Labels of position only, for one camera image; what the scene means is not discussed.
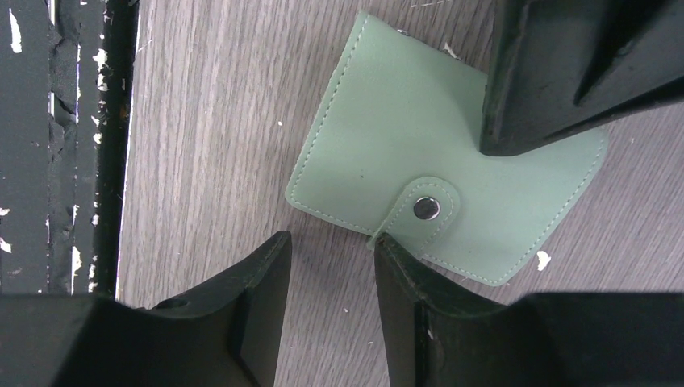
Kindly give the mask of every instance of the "gray wooden surface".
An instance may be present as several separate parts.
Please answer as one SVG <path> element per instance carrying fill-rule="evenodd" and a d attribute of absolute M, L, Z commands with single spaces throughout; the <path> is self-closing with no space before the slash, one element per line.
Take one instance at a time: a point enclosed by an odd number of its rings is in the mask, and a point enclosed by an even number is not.
<path fill-rule="evenodd" d="M 123 302 L 151 306 L 244 258 L 276 230 L 294 257 L 279 386 L 388 385 L 365 237 L 290 208 L 283 190 L 358 10 L 483 71 L 490 0 L 144 0 L 123 214 Z M 611 124 L 603 169 L 508 285 L 684 290 L 684 106 Z"/>

